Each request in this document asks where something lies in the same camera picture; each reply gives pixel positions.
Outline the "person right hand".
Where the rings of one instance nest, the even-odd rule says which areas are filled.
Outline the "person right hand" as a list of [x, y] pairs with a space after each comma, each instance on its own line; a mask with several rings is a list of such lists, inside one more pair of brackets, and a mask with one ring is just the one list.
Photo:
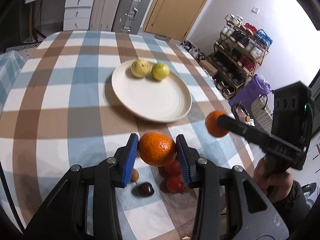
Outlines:
[[260, 187], [264, 194], [268, 195], [267, 189], [273, 187], [268, 199], [272, 202], [278, 202], [286, 198], [293, 185], [293, 176], [287, 170], [281, 174], [273, 174], [267, 177], [265, 175], [265, 161], [261, 158], [254, 170], [253, 180]]

